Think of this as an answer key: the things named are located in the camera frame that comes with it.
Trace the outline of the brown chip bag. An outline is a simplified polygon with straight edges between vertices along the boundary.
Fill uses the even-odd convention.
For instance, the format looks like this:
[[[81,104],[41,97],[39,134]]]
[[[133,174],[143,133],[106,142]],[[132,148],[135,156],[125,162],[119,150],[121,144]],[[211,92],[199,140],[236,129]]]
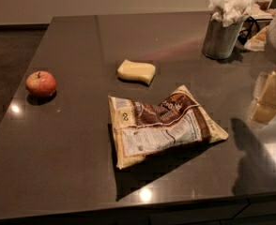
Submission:
[[[120,97],[108,101],[120,170],[171,147],[228,138],[184,85],[158,105]]]

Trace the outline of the cluttered items behind counter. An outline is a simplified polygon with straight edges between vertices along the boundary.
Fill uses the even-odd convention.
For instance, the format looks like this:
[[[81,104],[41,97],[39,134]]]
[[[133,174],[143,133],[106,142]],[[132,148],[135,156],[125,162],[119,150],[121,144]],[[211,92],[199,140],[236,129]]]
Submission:
[[[276,0],[258,0],[252,7],[252,16],[243,25],[239,37],[247,51],[262,52],[271,20],[276,16]]]

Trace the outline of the yellow sponge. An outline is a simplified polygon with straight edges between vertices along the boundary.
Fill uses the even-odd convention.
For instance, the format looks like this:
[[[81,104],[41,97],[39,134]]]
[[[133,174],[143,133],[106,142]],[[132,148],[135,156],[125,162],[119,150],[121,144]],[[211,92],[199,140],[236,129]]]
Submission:
[[[156,73],[156,67],[152,64],[132,62],[124,60],[117,69],[120,79],[133,82],[141,82],[150,85]]]

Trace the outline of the metal napkin cup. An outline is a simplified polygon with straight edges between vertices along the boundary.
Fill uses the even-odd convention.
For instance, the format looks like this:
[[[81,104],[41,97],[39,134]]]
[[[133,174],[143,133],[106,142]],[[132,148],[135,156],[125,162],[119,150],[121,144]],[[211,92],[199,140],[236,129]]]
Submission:
[[[224,27],[221,22],[211,20],[203,44],[202,53],[211,59],[224,60],[231,56],[238,40],[243,22]]]

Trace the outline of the red apple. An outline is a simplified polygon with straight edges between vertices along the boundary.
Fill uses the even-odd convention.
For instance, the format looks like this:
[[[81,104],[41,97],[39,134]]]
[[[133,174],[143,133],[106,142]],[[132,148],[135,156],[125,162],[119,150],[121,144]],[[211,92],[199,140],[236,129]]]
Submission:
[[[56,81],[51,73],[37,71],[27,77],[25,87],[33,97],[49,98],[56,91]]]

